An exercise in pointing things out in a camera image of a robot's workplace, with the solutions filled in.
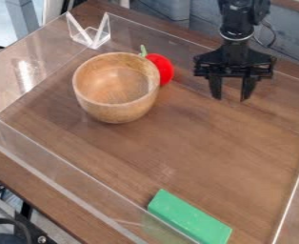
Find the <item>wooden tabletop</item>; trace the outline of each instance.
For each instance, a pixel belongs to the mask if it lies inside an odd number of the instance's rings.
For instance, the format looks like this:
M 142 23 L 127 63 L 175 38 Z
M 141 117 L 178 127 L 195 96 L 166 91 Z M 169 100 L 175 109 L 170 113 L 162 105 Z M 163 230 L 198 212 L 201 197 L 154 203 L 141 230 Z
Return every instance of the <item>wooden tabletop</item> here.
M 89 26 L 105 11 L 210 48 L 218 45 L 101 1 L 89 1 L 73 14 Z M 158 46 L 158 39 L 150 42 Z M 0 119 L 143 208 L 163 188 L 233 228 L 229 243 L 269 242 L 299 173 L 299 66 L 279 61 L 274 82 L 262 81 L 239 104 L 238 83 L 227 82 L 221 102 L 210 99 L 205 81 L 191 77 L 191 64 L 174 54 L 175 82 L 161 89 L 149 114 L 129 124 L 106 125 L 82 112 L 70 84 L 75 68 L 101 52 L 83 51 Z M 3 184 L 81 241 L 127 243 L 0 153 L 0 162 Z

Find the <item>green block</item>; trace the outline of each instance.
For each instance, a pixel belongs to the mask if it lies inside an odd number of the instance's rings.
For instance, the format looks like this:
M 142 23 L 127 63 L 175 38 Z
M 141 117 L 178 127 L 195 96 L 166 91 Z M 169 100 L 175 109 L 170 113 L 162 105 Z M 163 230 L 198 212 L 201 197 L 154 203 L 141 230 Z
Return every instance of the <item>green block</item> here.
M 149 203 L 149 212 L 202 244 L 225 244 L 231 228 L 165 190 Z

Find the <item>wooden table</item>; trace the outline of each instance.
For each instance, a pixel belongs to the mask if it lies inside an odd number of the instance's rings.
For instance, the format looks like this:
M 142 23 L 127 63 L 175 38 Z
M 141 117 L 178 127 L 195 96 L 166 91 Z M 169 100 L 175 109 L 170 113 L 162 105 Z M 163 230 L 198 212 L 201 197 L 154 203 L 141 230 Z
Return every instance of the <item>wooden table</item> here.
M 210 48 L 218 45 L 102 1 L 89 1 L 73 14 L 89 26 L 105 11 Z M 150 44 L 158 49 L 158 39 Z M 109 45 L 118 50 L 118 43 Z M 143 208 L 163 188 L 230 225 L 229 243 L 267 243 L 299 173 L 299 66 L 279 61 L 274 83 L 262 81 L 251 99 L 239 104 L 235 81 L 226 83 L 222 101 L 210 99 L 205 81 L 191 77 L 191 64 L 171 54 L 175 82 L 161 89 L 142 119 L 113 126 L 81 111 L 70 85 L 78 65 L 102 51 L 83 51 L 0 119 Z M 129 242 L 0 153 L 0 181 L 82 242 Z

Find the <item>green sponge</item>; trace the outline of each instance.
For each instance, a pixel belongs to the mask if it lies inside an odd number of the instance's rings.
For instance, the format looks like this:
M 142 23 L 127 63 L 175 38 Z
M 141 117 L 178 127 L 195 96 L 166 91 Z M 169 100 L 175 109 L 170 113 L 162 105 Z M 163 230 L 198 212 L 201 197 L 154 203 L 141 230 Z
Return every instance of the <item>green sponge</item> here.
M 227 242 L 231 228 L 165 190 L 159 190 L 150 201 L 149 212 L 199 243 Z

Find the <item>wooden bowl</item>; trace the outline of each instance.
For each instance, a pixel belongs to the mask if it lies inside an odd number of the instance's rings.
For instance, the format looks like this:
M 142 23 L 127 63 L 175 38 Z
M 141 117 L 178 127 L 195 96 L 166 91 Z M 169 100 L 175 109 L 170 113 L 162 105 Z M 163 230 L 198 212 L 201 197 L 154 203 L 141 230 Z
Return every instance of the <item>wooden bowl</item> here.
M 149 111 L 158 93 L 159 74 L 146 58 L 111 52 L 78 67 L 71 85 L 87 114 L 118 124 L 138 119 Z

